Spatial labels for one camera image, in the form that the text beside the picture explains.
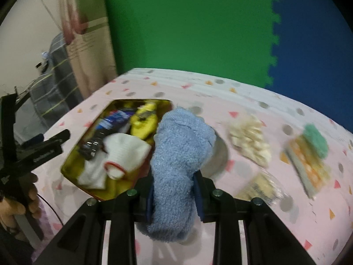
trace gray plaid cloth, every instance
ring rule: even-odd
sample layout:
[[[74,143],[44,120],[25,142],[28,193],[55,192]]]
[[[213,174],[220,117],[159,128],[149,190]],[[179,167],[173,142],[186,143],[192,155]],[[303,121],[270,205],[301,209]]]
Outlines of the gray plaid cloth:
[[[50,45],[48,69],[33,82],[29,92],[31,98],[16,112],[14,136],[19,143],[45,133],[83,101],[62,33]]]

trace tablecloth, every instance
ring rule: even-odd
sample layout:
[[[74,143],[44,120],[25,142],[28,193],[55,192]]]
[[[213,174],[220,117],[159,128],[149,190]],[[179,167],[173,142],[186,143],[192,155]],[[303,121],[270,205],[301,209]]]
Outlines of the tablecloth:
[[[93,93],[62,117],[45,134],[49,138],[67,128],[71,138],[64,152],[36,169],[38,192],[66,222],[89,195],[66,180],[60,167],[73,146],[100,112],[115,99],[163,98],[204,118],[228,146],[227,167],[216,180],[216,187],[233,196],[259,171],[252,161],[242,157],[230,144],[226,124],[246,114],[255,114],[263,122],[272,161],[268,171],[279,181],[285,198],[273,205],[278,215],[318,265],[330,265],[353,231],[353,135],[308,106],[274,92],[225,78],[179,70],[136,68]],[[302,132],[306,123],[314,123],[329,144],[325,159],[332,169],[331,181],[315,200],[304,192],[292,164],[283,155],[283,146]],[[61,226],[52,217],[52,228]],[[211,264],[214,224],[195,220],[186,243],[153,242],[135,231],[138,264]]]

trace blue towel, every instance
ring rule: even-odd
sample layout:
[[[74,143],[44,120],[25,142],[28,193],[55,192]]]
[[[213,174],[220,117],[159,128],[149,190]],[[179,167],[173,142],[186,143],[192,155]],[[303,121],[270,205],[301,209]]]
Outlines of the blue towel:
[[[163,116],[154,139],[152,223],[137,228],[154,240],[184,240],[196,214],[192,177],[211,156],[216,135],[201,118],[177,108]]]

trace white wall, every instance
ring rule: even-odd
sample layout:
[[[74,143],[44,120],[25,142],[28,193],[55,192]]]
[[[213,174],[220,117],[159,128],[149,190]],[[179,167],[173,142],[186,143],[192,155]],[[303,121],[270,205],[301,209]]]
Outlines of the white wall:
[[[59,0],[44,2],[60,24]],[[0,26],[0,96],[39,76],[35,66],[58,33],[40,0],[17,0]]]

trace metal bolt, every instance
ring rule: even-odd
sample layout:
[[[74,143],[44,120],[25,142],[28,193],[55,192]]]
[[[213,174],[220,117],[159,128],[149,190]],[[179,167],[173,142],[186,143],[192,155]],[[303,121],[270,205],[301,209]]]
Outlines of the metal bolt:
[[[252,199],[252,201],[255,205],[262,205],[264,203],[264,201],[260,197],[255,197]]]
[[[220,197],[223,194],[223,191],[221,189],[215,189],[212,191],[212,194],[216,197]]]
[[[128,196],[134,196],[134,195],[137,194],[137,190],[136,190],[136,189],[129,189],[129,190],[126,192],[126,194],[127,194]]]
[[[94,199],[94,198],[90,198],[89,200],[86,201],[86,204],[88,206],[93,206],[97,203],[97,199]]]

